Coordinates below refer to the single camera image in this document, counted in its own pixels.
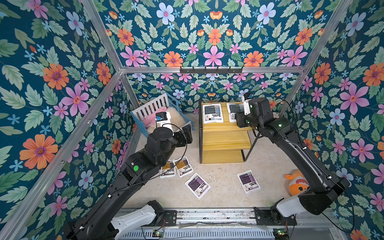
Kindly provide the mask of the purple label coffee bag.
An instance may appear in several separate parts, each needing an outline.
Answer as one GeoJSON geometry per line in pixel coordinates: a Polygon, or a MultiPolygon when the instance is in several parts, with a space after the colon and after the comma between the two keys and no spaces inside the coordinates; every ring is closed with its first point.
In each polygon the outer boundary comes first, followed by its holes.
{"type": "Polygon", "coordinates": [[[185,185],[199,200],[211,189],[211,186],[198,173],[194,173],[191,178],[185,182],[185,185]]]}
{"type": "Polygon", "coordinates": [[[258,191],[261,189],[261,186],[256,180],[252,170],[239,173],[237,174],[237,177],[241,183],[245,194],[249,194],[251,192],[258,191]]]}

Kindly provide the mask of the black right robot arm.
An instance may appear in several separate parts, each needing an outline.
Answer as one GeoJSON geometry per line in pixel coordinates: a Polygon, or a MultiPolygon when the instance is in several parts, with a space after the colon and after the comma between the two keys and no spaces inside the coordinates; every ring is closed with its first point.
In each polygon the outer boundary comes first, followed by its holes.
{"type": "Polygon", "coordinates": [[[349,181],[338,177],[325,167],[304,145],[297,128],[287,118],[274,117],[268,99],[248,99],[243,101],[243,105],[244,112],[235,114],[238,127],[250,127],[253,131],[258,131],[257,137],[266,137],[276,144],[309,184],[303,193],[282,199],[270,208],[270,216],[274,223],[280,223],[284,218],[304,212],[320,215],[339,196],[347,192],[349,181]]]}

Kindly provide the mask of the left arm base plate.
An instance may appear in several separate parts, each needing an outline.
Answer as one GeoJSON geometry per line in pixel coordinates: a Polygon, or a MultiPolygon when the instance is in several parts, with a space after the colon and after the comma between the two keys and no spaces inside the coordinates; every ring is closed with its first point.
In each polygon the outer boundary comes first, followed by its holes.
{"type": "Polygon", "coordinates": [[[175,226],[177,221],[178,211],[165,210],[163,213],[156,215],[155,219],[149,224],[151,227],[168,227],[175,226]]]}

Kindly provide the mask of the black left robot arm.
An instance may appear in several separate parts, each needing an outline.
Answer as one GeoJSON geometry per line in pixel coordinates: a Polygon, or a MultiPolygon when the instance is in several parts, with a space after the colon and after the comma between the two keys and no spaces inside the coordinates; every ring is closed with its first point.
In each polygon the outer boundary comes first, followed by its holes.
{"type": "Polygon", "coordinates": [[[164,210],[157,201],[125,216],[117,217],[123,205],[147,182],[159,176],[174,150],[192,143],[192,128],[187,124],[177,132],[173,124],[164,124],[148,135],[145,147],[130,155],[115,181],[84,217],[64,227],[68,240],[116,240],[120,236],[149,224],[158,224],[164,210]]]}

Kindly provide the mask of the grey label coffee bag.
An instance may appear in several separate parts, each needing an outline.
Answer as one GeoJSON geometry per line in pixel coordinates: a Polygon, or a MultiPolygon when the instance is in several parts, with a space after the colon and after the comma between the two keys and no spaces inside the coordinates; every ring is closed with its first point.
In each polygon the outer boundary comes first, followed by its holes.
{"type": "Polygon", "coordinates": [[[222,106],[220,104],[203,105],[203,122],[204,124],[223,123],[222,106]]]}
{"type": "Polygon", "coordinates": [[[227,103],[227,110],[229,113],[229,121],[236,122],[236,114],[244,112],[244,104],[227,103]]]}

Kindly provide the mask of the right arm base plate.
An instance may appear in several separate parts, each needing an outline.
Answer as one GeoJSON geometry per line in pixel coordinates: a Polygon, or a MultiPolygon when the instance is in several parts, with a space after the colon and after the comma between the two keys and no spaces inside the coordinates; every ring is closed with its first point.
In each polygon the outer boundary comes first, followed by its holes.
{"type": "Polygon", "coordinates": [[[254,207],[256,222],[262,226],[296,226],[297,221],[294,215],[282,216],[276,209],[260,209],[254,207]]]}

